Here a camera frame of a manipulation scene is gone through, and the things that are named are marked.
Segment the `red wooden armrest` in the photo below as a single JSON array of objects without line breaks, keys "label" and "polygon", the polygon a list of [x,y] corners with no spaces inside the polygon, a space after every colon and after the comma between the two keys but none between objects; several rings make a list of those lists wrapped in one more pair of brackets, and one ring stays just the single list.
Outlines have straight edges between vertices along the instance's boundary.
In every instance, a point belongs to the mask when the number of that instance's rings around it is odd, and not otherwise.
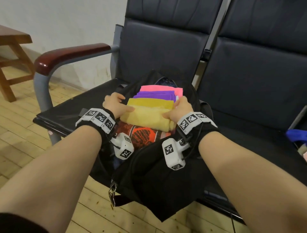
[{"label": "red wooden armrest", "polygon": [[47,76],[59,63],[108,50],[111,50],[111,47],[104,43],[51,50],[43,53],[35,60],[35,71]]}]

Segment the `orange patterned cloth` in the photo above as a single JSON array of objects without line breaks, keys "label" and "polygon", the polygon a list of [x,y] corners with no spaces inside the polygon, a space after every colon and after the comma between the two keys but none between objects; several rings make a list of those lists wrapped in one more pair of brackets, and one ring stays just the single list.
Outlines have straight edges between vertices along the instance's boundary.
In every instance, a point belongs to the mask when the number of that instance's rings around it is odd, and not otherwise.
[{"label": "orange patterned cloth", "polygon": [[166,133],[160,130],[127,124],[122,121],[118,122],[116,133],[127,134],[131,138],[134,151],[150,145],[151,143],[155,142],[156,139],[159,140],[171,135],[170,132]]}]

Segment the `metal clasp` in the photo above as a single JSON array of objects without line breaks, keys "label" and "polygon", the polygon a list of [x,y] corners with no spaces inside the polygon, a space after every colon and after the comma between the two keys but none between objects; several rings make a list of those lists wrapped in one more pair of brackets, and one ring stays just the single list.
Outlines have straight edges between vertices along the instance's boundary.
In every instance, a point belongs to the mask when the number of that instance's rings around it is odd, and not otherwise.
[{"label": "metal clasp", "polygon": [[114,182],[114,180],[111,180],[111,185],[110,185],[110,189],[109,189],[109,198],[110,198],[112,206],[114,206],[114,207],[116,207],[116,203],[115,203],[115,200],[114,200],[116,189],[117,189],[116,183]]}]

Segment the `yellow towel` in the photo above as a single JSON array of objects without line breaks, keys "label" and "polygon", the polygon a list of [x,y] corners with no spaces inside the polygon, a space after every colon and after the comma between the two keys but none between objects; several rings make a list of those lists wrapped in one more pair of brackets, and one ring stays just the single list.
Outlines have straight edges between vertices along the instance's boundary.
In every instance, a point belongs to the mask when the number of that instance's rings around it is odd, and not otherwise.
[{"label": "yellow towel", "polygon": [[150,108],[144,106],[132,105],[135,110],[131,113],[125,113],[120,117],[122,122],[142,127],[169,132],[174,129],[175,124],[171,120],[162,117],[169,109]]},{"label": "yellow towel", "polygon": [[151,99],[151,98],[130,98],[127,105],[132,106],[144,106],[151,108],[161,108],[161,109],[173,109],[174,101],[172,100],[161,100],[161,99]]}]

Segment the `wooden stool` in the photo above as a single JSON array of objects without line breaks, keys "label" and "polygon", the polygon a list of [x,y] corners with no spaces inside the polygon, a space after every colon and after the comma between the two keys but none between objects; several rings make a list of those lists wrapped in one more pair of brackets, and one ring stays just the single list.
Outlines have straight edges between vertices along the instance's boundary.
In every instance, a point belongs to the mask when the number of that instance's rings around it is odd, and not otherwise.
[{"label": "wooden stool", "polygon": [[[0,45],[8,45],[18,57],[18,59],[15,60],[0,61],[0,91],[4,98],[9,102],[16,101],[16,97],[10,87],[11,85],[33,79],[35,73],[33,63],[20,46],[20,44],[29,43],[32,43],[30,35],[0,25]],[[7,80],[1,67],[17,65],[20,63],[25,65],[31,74]]]}]

